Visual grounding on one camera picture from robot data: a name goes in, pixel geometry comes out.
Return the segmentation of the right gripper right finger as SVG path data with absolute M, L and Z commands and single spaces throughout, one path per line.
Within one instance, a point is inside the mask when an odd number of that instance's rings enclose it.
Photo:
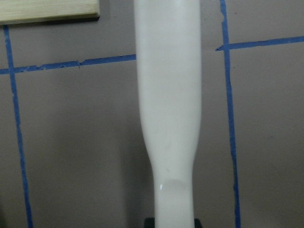
M 194 227 L 195 228 L 202 228 L 201 221 L 198 218 L 194 219 Z

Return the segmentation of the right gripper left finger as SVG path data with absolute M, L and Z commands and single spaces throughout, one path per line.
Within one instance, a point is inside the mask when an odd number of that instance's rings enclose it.
M 145 218 L 144 228 L 155 228 L 155 218 Z

